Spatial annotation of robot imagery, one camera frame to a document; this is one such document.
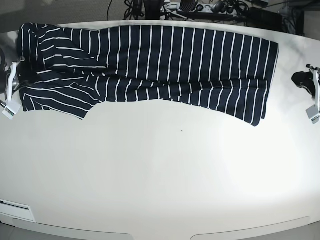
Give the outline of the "navy white striped T-shirt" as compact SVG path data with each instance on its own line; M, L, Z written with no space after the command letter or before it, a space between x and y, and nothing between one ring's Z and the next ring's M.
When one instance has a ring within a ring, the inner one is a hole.
M103 102L164 100L225 113L252 126L266 115L275 42L161 25L101 30L23 24L17 53L30 71L23 110L84 119Z

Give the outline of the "white power strip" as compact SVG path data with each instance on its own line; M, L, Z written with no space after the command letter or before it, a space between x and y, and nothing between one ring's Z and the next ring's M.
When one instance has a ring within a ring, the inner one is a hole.
M162 7L163 11L168 12L175 12L175 13L184 13L184 14L191 14L191 13L204 13L204 14L223 14L223 15L236 15L237 12L234 7L225 5L221 8L221 4L216 2L214 4L208 3L200 3L195 2L195 7L189 11L183 11L181 9L180 2L169 2L165 1Z

